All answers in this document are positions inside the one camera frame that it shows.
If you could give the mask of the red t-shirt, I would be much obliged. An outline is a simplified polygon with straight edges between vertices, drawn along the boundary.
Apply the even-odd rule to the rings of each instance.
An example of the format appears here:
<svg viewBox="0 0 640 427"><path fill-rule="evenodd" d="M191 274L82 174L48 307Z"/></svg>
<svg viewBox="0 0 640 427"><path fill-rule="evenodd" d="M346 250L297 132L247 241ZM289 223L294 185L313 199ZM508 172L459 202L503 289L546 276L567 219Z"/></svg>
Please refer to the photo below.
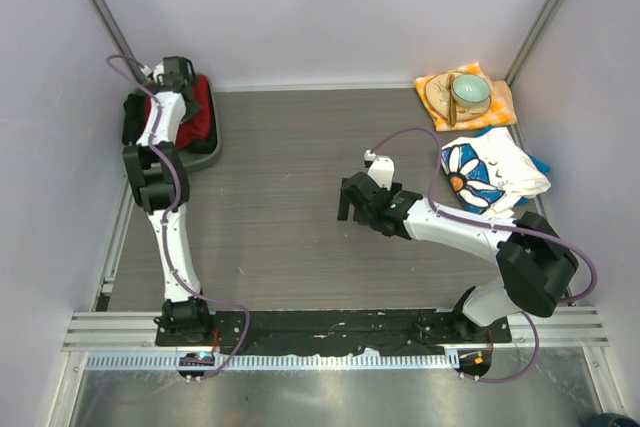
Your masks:
<svg viewBox="0 0 640 427"><path fill-rule="evenodd" d="M143 133L136 141L137 145L148 146L152 127L159 119L153 140L159 142L173 142L178 151L186 150L195 141L208 138L213 117L210 101L210 85L203 74L196 75L196 85L191 88L192 96L198 106L193 116L192 104L187 104L182 93L174 91L160 91L154 98L145 100L146 124Z"/></svg>

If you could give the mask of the light green bowl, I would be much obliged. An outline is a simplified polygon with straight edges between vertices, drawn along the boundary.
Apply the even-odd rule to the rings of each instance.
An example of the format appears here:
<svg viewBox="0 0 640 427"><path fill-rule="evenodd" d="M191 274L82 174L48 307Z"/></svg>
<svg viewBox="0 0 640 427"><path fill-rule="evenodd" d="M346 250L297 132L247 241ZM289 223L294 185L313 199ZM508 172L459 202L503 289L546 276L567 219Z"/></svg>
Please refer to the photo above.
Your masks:
<svg viewBox="0 0 640 427"><path fill-rule="evenodd" d="M479 75L460 74L452 82L451 91L456 102L463 107L475 107L488 101L489 84Z"/></svg>

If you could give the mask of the wooden chopsticks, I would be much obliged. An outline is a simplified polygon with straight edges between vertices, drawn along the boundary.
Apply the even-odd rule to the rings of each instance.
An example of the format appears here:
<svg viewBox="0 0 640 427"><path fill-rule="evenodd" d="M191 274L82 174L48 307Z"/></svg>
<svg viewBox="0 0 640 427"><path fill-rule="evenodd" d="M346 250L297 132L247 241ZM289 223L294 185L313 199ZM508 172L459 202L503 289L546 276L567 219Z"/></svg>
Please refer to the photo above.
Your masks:
<svg viewBox="0 0 640 427"><path fill-rule="evenodd" d="M456 75L454 73L449 73L447 75L446 80L446 88L448 93L448 123L451 127L454 127L457 122L457 111L456 111L456 101L453 94L453 82L455 80Z"/></svg>

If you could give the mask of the black t-shirt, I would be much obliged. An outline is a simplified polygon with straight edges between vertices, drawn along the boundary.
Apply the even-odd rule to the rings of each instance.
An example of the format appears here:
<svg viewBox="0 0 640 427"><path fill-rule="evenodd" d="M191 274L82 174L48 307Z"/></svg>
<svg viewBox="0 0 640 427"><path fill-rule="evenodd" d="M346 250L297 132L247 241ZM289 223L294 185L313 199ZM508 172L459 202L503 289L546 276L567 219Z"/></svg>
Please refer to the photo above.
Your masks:
<svg viewBox="0 0 640 427"><path fill-rule="evenodd" d="M211 154L218 146L212 102L205 90L195 89L193 93L200 109L193 118L180 125L176 148L194 154ZM150 113L150 99L142 94L132 93L125 100L123 108L125 117L122 143L130 145L144 131Z"/></svg>

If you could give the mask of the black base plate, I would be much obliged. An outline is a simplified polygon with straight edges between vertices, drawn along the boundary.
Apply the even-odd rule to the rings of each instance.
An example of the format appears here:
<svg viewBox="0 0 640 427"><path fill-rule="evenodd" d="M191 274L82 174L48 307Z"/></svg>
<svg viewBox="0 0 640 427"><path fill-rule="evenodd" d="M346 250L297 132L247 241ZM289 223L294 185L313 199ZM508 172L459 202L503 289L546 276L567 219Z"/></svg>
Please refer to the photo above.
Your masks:
<svg viewBox="0 0 640 427"><path fill-rule="evenodd" d="M508 344L505 317L488 327L473 327L449 311L267 310L252 311L245 324L241 311L203 316L181 314L154 318L155 343L161 347L217 347L229 354L344 357L373 349L383 356L431 354L447 344Z"/></svg>

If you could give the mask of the white daisy print t-shirt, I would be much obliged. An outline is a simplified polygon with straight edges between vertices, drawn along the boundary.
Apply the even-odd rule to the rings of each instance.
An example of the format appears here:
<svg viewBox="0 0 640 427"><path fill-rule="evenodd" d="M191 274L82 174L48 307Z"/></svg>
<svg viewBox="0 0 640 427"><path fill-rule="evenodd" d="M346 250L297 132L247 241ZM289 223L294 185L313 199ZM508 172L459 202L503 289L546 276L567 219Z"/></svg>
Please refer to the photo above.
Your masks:
<svg viewBox="0 0 640 427"><path fill-rule="evenodd" d="M441 167L462 208L485 217L511 217L551 187L549 168L518 147L505 127L449 142Z"/></svg>

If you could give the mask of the beige plate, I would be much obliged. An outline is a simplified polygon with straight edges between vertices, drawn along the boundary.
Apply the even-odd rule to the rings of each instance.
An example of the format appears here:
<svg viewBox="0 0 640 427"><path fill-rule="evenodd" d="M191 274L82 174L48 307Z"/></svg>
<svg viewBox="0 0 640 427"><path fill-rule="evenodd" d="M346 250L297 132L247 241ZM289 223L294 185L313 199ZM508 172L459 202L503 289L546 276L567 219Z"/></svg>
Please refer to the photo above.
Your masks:
<svg viewBox="0 0 640 427"><path fill-rule="evenodd" d="M460 74L466 74L466 73L459 73L459 72L450 72L450 73L454 73L456 76ZM444 119L445 122L449 125L448 118L447 118L448 93L446 88L446 80L447 80L448 74L449 73L439 74L433 79L429 80L424 88L424 91L426 94L428 105L436 112L436 114L440 118ZM490 103L491 103L491 96L488 101L475 107L463 107L456 102L456 111L457 111L456 125L459 122L470 121L482 116L488 111L490 107Z"/></svg>

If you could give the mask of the grey plastic bin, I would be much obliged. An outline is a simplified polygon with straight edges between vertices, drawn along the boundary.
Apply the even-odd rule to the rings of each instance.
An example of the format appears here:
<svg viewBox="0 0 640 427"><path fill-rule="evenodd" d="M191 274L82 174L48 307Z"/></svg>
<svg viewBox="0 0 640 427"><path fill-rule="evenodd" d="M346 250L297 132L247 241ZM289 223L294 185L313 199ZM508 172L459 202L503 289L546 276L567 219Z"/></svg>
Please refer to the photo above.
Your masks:
<svg viewBox="0 0 640 427"><path fill-rule="evenodd" d="M220 128L209 79L197 77L188 97L160 92L153 100L141 91L123 104L122 143L143 145L154 134L156 142L171 141L189 172L211 166L221 150Z"/></svg>

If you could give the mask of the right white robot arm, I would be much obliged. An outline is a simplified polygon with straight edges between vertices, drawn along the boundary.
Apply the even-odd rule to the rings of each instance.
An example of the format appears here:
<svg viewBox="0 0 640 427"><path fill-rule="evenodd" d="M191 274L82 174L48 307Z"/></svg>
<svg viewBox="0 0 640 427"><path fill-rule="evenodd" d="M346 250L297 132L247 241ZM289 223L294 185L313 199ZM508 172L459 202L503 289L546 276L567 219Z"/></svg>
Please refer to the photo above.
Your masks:
<svg viewBox="0 0 640 427"><path fill-rule="evenodd" d="M353 219L386 236L429 241L467 252L494 264L499 276L467 289L450 312L422 318L424 336L473 342L509 315L550 317L561 302L579 262L540 215L489 222L478 214L430 205L401 184L381 187L367 173L341 182L338 218Z"/></svg>

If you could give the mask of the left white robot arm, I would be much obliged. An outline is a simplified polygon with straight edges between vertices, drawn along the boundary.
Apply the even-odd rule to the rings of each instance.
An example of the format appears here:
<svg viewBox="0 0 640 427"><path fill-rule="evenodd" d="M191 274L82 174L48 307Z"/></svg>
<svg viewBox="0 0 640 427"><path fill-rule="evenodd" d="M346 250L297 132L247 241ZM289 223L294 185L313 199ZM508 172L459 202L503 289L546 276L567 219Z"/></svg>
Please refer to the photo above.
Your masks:
<svg viewBox="0 0 640 427"><path fill-rule="evenodd" d="M145 76L149 115L123 160L134 201L154 232L163 271L156 344L200 346L211 338L213 320L192 261L186 227L190 185L175 145L180 125L200 110L193 97L198 76L192 62L180 56L164 58Z"/></svg>

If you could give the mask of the orange checkered cloth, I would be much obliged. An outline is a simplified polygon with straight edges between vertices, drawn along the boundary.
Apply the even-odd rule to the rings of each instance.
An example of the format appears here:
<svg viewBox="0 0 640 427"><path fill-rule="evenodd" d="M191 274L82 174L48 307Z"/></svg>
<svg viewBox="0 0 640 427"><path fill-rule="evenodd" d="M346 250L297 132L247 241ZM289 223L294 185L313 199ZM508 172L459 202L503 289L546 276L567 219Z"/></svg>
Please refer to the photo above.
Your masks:
<svg viewBox="0 0 640 427"><path fill-rule="evenodd" d="M424 88L427 82L439 74L459 72L466 74L475 74L482 77L488 82L491 88L491 103L488 111L482 116L465 122L459 122L454 127L449 126L444 119L440 118L436 112L428 105ZM505 82L491 80L481 69L479 63L471 63L459 68L451 69L436 74L429 74L417 77L413 81L415 90L426 110L431 117L435 130L438 132L445 131L462 131L477 130L489 126L500 127L509 126L517 122L517 116L513 107L510 90Z"/></svg>

